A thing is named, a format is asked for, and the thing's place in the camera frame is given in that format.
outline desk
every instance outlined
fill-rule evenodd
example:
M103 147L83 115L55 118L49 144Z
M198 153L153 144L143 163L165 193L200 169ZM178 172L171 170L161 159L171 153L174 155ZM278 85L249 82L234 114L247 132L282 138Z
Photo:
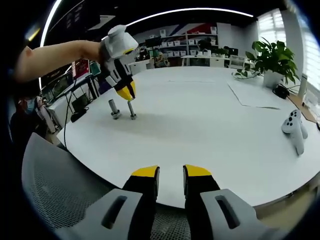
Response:
M128 64L131 69L132 75L136 75L144 70L154 68L154 60L146 59L142 61L135 61Z
M230 58L228 57L218 57L218 56L205 56L205 55L186 55L186 56L182 56L182 66L185 65L185 59L187 59L186 61L186 65L189 66L189 59L210 59L210 67L215 67L213 66L213 61L218 61L220 62L220 64L218 64L219 67L224 67L225 64L225 60L230 60Z
M67 147L120 188L135 170L159 165L157 202L169 206L184 208L185 164L206 168L221 189L251 206L280 199L319 172L320 132L302 117L309 136L298 157L281 131L295 106L289 100L281 110L242 106L228 86L235 81L231 72L202 66L140 72L132 101L137 119L130 119L127 102L111 89L66 125ZM118 120L111 117L109 99L122 112ZM57 137L64 142L63 130Z
M77 98L81 97L83 94L87 94L89 96L89 91L92 94L92 97L94 98L96 96L95 91L92 87L91 79L88 79L88 75L81 77L78 79L74 84L67 87L63 92L61 92L57 96L57 100L48 107L49 112L52 114L55 122L59 125L59 127L63 128L66 121L66 115L67 115L67 108L68 108L68 102L70 99L70 104L68 108L68 116L67 116L67 122L70 121L70 118L74 112L74 108L72 106L72 102L75 101ZM93 86L97 90L97 87L99 87L98 83L93 80Z
M187 66L190 65L188 63L188 59L211 59L211 60L221 60L221 61L224 61L224 60L229 61L230 60L229 57L204 56L204 55L200 55L200 56L199 55L186 55L186 56L182 56L181 58L182 58L182 66L185 65L185 59L187 59L187 63L186 63ZM248 59L245 59L244 63L251 64Z

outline ceiling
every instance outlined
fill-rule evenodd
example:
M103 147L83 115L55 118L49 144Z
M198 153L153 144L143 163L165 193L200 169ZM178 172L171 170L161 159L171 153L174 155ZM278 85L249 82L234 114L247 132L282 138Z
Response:
M80 21L67 27L73 16L68 13L70 9L75 7L71 13L74 13L79 6L82 9L80 13ZM57 9L49 27L45 44L56 44L69 40L87 39L99 41L104 37L110 28L118 24L129 24L138 19L176 9L184 8L222 8L235 10L254 17L243 16L236 13L212 11L212 10L193 10L169 13L139 23L133 24L127 28L127 31L134 35L146 30L155 29L163 26L187 23L230 23L239 27L245 27L256 19L256 17L275 8L284 9L285 6L281 0L268 0L267 4L261 4L258 0L221 0L221 1L201 1L201 4L183 3L181 1L123 1L114 0L62 0ZM115 16L98 30L90 30L89 28L100 22L100 15Z

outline white paper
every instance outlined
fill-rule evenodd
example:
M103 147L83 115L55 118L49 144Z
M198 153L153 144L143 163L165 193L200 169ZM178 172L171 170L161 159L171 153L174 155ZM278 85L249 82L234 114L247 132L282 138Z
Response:
M276 96L271 89L260 85L237 80L229 81L228 85L243 106L281 109L286 104L286 100Z

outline white controller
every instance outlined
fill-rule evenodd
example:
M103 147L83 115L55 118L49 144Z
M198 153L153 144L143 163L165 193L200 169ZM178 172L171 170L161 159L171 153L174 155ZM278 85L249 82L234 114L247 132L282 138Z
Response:
M281 129L285 134L290 134L292 143L298 155L303 154L305 151L305 146L303 142L300 119L292 118L290 116L287 120L284 121Z
M307 129L305 128L305 126L303 125L302 121L301 121L301 111L299 109L293 110L290 113L289 117L292 117L293 119L295 119L295 118L299 119L301 132L302 132L302 137L303 137L303 139L307 139L308 132L307 132Z

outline window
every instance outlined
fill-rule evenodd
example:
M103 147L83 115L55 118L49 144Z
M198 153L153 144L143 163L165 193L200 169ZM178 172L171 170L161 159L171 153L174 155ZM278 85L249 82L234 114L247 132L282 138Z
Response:
M265 38L270 43L281 41L286 44L285 26L279 9L258 17L258 33L259 41L264 41Z
M301 17L299 23L303 40L303 73L307 75L308 82L320 90L320 48L316 38Z

